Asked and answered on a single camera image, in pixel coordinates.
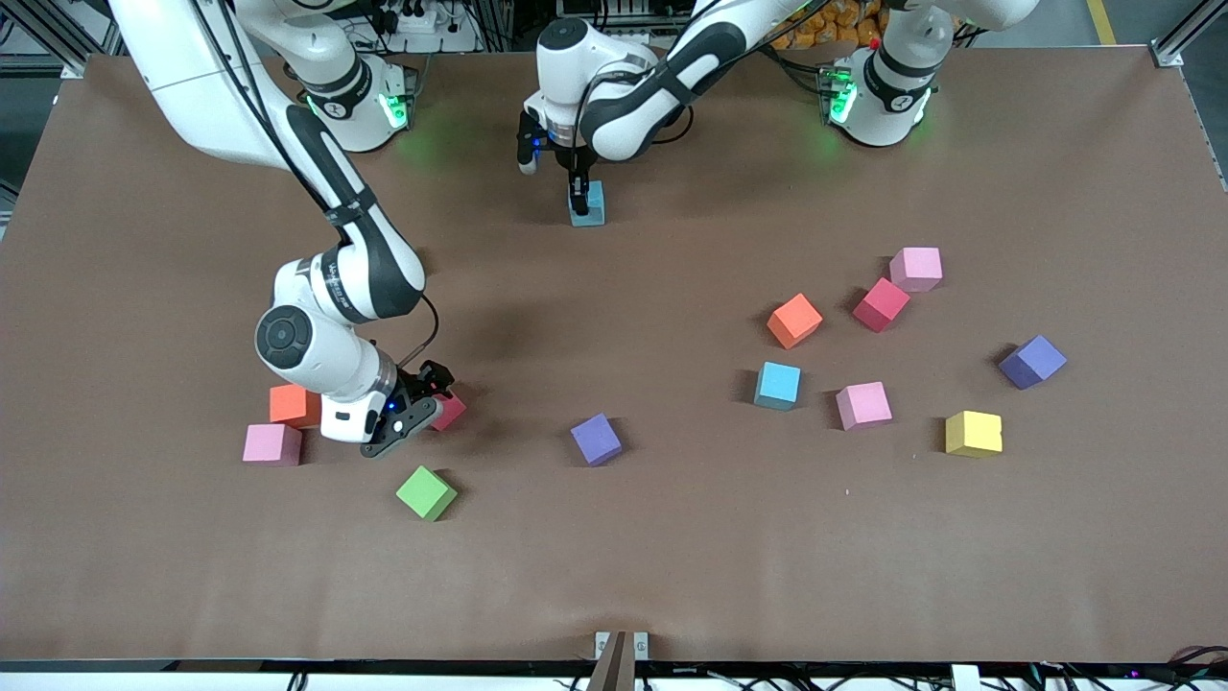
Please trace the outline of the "pink foam cube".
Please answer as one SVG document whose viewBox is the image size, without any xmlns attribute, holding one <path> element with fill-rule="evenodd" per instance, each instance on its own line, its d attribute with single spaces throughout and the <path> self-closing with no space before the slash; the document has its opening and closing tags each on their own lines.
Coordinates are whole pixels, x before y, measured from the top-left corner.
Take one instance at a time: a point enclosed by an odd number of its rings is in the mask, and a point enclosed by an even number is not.
<svg viewBox="0 0 1228 691">
<path fill-rule="evenodd" d="M 939 248 L 903 248 L 887 266 L 887 279 L 907 293 L 930 292 L 943 276 Z"/>
<path fill-rule="evenodd" d="M 254 466 L 298 466 L 302 432 L 286 423 L 251 423 L 242 461 Z"/>
<path fill-rule="evenodd" d="M 842 430 L 865 430 L 890 423 L 894 415 L 882 380 L 847 385 L 835 394 Z"/>
</svg>

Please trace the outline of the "orange foam cube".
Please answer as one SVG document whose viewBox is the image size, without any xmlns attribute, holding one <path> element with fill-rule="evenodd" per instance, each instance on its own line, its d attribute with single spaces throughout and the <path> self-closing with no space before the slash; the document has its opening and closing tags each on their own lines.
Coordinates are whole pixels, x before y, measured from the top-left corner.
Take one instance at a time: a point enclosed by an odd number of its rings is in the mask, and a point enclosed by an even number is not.
<svg viewBox="0 0 1228 691">
<path fill-rule="evenodd" d="M 768 315 L 768 333 L 776 338 L 782 349 L 793 349 L 810 338 L 823 323 L 823 315 L 806 295 L 793 295 L 792 298 L 776 307 Z"/>
<path fill-rule="evenodd" d="M 295 430 L 317 428 L 321 425 L 321 394 L 301 385 L 275 385 L 269 390 L 269 421 Z"/>
</svg>

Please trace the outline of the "blue foam cube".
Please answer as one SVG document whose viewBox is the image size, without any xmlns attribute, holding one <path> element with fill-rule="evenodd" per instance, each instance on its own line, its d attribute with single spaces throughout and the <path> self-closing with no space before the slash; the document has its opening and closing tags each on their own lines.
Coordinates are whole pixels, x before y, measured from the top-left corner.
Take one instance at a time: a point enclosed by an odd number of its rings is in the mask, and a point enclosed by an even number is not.
<svg viewBox="0 0 1228 691">
<path fill-rule="evenodd" d="M 573 216 L 570 211 L 570 191 L 567 196 L 567 209 L 570 215 L 570 222 L 573 227 L 596 227 L 605 225 L 605 199 L 602 191 L 600 180 L 589 180 L 588 203 L 589 203 L 589 215 L 588 216 Z"/>
<path fill-rule="evenodd" d="M 790 411 L 798 401 L 802 369 L 764 362 L 756 376 L 753 403 L 768 410 Z"/>
</svg>

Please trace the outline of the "orange fruit net bag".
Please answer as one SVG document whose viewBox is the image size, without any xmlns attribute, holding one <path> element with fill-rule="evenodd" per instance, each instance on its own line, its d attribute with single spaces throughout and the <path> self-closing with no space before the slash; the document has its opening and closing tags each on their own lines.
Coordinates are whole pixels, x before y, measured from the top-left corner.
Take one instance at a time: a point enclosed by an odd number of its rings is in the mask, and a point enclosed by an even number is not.
<svg viewBox="0 0 1228 691">
<path fill-rule="evenodd" d="M 820 9 L 810 14 L 808 6 L 795 10 L 781 28 L 790 28 L 770 44 L 776 52 L 803 52 L 833 42 L 877 47 L 887 23 L 889 9 L 882 0 L 813 0 Z"/>
</svg>

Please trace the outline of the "green foam cube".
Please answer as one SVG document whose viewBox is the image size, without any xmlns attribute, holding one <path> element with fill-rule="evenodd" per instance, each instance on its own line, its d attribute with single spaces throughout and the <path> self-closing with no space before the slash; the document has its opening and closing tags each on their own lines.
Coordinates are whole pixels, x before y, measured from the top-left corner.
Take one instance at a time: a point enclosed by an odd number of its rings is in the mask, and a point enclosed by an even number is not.
<svg viewBox="0 0 1228 691">
<path fill-rule="evenodd" d="M 395 490 L 394 497 L 421 520 L 435 522 L 456 503 L 458 495 L 460 491 L 451 482 L 446 469 L 418 466 Z"/>
</svg>

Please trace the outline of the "yellow foam cube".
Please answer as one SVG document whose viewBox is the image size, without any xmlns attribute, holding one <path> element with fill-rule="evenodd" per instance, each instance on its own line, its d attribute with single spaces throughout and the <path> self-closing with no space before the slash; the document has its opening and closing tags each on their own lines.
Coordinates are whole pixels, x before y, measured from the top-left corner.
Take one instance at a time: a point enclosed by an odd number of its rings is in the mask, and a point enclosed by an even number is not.
<svg viewBox="0 0 1228 691">
<path fill-rule="evenodd" d="M 993 412 L 962 411 L 946 419 L 946 454 L 991 458 L 1005 450 L 1002 419 Z"/>
</svg>

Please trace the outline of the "purple foam cube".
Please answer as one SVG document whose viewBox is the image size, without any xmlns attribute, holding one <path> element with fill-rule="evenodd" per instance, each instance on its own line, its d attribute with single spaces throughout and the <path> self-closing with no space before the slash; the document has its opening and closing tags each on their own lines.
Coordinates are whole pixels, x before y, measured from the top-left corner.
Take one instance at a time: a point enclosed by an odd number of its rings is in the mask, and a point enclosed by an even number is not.
<svg viewBox="0 0 1228 691">
<path fill-rule="evenodd" d="M 576 423 L 570 434 L 587 466 L 600 466 L 623 454 L 624 447 L 609 416 L 598 412 Z"/>
<path fill-rule="evenodd" d="M 1016 389 L 1027 390 L 1049 380 L 1067 362 L 1070 360 L 1056 349 L 1056 345 L 1052 345 L 1044 334 L 1036 334 L 1005 355 L 997 367 Z"/>
</svg>

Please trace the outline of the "metal table edge bracket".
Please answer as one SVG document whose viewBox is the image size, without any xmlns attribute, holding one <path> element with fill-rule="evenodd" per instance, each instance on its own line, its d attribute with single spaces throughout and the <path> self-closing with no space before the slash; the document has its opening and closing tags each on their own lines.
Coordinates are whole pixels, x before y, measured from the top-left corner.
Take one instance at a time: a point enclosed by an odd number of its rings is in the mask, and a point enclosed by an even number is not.
<svg viewBox="0 0 1228 691">
<path fill-rule="evenodd" d="M 596 632 L 596 652 L 593 652 L 592 659 L 596 660 L 600 657 L 602 650 L 605 648 L 605 643 L 612 639 L 612 632 Z M 626 648 L 632 650 L 632 657 L 639 662 L 650 660 L 650 635 L 647 632 L 632 632 L 628 635 Z"/>
</svg>

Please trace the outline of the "white power strip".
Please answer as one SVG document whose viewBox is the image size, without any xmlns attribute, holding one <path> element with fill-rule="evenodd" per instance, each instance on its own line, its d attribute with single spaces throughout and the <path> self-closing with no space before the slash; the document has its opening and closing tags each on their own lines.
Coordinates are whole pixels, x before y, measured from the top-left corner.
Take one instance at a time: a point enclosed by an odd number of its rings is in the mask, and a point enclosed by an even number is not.
<svg viewBox="0 0 1228 691">
<path fill-rule="evenodd" d="M 485 52 L 476 18 L 463 0 L 372 0 L 372 44 L 381 52 Z"/>
</svg>

